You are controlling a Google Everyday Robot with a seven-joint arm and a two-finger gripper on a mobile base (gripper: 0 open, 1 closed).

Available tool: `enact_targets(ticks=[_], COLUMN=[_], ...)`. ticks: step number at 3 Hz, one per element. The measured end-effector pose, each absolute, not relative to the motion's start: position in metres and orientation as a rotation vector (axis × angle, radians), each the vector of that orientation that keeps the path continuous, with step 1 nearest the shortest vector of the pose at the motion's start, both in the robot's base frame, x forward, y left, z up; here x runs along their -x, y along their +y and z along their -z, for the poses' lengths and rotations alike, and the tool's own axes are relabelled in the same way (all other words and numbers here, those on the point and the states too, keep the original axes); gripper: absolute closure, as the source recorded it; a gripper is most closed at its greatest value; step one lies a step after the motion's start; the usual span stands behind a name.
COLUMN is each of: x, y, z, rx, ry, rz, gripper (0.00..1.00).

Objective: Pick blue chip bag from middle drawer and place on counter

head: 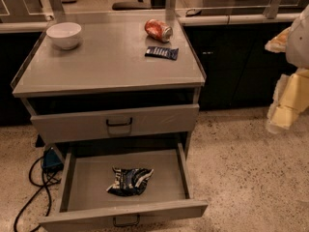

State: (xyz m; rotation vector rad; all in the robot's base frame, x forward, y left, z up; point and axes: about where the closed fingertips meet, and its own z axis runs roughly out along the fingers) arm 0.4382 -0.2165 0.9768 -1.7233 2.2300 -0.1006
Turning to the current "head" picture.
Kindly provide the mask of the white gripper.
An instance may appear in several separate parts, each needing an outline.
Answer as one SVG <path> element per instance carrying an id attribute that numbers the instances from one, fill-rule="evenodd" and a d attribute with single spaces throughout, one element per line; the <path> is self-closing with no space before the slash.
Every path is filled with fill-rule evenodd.
<path id="1" fill-rule="evenodd" d="M 266 128 L 271 133 L 288 130 L 309 107 L 309 5 L 288 27 L 265 45 L 265 50 L 286 51 L 287 61 L 302 69 L 292 75 L 282 74 L 267 113 Z"/>

